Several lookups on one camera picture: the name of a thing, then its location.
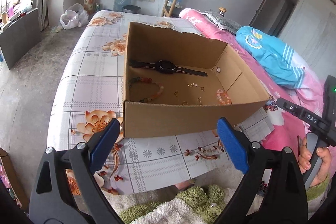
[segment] cardboard box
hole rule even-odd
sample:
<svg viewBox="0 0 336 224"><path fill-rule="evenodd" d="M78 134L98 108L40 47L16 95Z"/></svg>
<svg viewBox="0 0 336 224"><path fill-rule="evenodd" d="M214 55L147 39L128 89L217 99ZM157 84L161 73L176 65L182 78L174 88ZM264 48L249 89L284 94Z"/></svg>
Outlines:
<svg viewBox="0 0 336 224"><path fill-rule="evenodd" d="M0 148L0 163L3 165L6 176L9 180L9 183L12 186L12 190L15 196L22 205L21 209L27 211L29 205L29 199L27 198L26 193L24 192L22 185L16 176L13 164L11 162L11 159L9 158L9 154L1 148Z"/></svg>
<svg viewBox="0 0 336 224"><path fill-rule="evenodd" d="M156 62L168 60L176 66L204 71L208 77L153 69L132 68L128 60ZM158 92L157 85L135 83L134 77L152 78L164 86L162 95L151 103L139 103ZM199 87L188 86L196 83ZM224 89L232 105L220 105L216 91ZM202 106L197 99L201 98ZM126 45L123 85L124 133L127 138L162 137L216 129L226 117L238 124L255 113L269 94L235 50L222 41L197 34L131 22Z"/></svg>

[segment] blue gripper pad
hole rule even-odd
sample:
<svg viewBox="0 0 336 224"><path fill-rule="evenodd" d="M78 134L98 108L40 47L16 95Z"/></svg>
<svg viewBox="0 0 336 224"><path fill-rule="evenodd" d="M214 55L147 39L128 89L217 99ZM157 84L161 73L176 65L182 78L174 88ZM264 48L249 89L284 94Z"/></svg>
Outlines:
<svg viewBox="0 0 336 224"><path fill-rule="evenodd" d="M100 141L92 149L90 154L90 171L92 174L101 169L106 158L111 152L114 143L117 141L120 133L120 124L117 119L112 119L104 129Z"/></svg>
<svg viewBox="0 0 336 224"><path fill-rule="evenodd" d="M246 150L236 138L231 125L223 118L217 122L217 134L235 168L240 170L243 174L246 174L249 170Z"/></svg>

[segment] metal screw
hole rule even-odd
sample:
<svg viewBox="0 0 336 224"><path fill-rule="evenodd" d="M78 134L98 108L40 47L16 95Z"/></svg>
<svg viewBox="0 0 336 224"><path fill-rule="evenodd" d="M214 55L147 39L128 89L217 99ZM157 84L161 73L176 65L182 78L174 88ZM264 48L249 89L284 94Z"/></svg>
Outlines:
<svg viewBox="0 0 336 224"><path fill-rule="evenodd" d="M285 151L286 153L288 153L288 154L292 153L291 148L288 147L288 146L286 146L286 147L284 148L284 151Z"/></svg>
<svg viewBox="0 0 336 224"><path fill-rule="evenodd" d="M82 150L82 149L85 148L85 146L86 146L85 143L78 143L76 147L77 147L78 150Z"/></svg>
<svg viewBox="0 0 336 224"><path fill-rule="evenodd" d="M52 151L53 151L53 148L52 148L52 147L48 147L48 148L45 150L45 152L46 152L47 154L50 154Z"/></svg>
<svg viewBox="0 0 336 224"><path fill-rule="evenodd" d="M258 143L258 142L253 142L252 147L255 148L255 149L259 149L261 147L261 144Z"/></svg>

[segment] door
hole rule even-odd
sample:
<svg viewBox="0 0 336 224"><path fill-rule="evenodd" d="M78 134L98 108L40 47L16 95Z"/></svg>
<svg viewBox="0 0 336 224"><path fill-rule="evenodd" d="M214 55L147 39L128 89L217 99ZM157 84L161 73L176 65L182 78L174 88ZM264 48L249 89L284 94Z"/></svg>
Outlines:
<svg viewBox="0 0 336 224"><path fill-rule="evenodd" d="M255 19L256 19L257 16L260 14L261 10L262 10L263 7L264 7L265 2L266 2L266 0L262 0L262 2L261 2L261 4L260 4L259 8L258 8L257 10L255 10L255 15L254 15L254 17L252 18L252 20L251 20L249 26L252 26L252 24L254 23Z"/></svg>

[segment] finger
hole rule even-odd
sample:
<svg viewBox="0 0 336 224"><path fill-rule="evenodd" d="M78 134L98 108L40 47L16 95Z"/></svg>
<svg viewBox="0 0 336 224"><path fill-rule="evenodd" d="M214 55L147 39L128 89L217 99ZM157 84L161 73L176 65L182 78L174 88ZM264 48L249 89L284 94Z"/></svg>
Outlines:
<svg viewBox="0 0 336 224"><path fill-rule="evenodd" d="M324 147L324 148L319 147L316 150L316 154L322 159L322 164L321 164L320 170L317 173L317 177L321 181L324 181L330 169L331 154L327 147Z"/></svg>
<svg viewBox="0 0 336 224"><path fill-rule="evenodd" d="M302 168L304 168L305 170L310 169L309 161L303 158L301 155L299 156L298 161L299 161L299 165L301 165Z"/></svg>
<svg viewBox="0 0 336 224"><path fill-rule="evenodd" d="M299 164L299 167L300 167L301 174L303 174L304 172L306 172L306 170L300 164Z"/></svg>
<svg viewBox="0 0 336 224"><path fill-rule="evenodd" d="M305 147L305 146L301 146L300 147L300 156L302 156L306 160L310 160L311 159L311 153L307 149L307 147Z"/></svg>
<svg viewBox="0 0 336 224"><path fill-rule="evenodd" d="M304 137L302 140L302 145L306 146L307 145L307 137Z"/></svg>

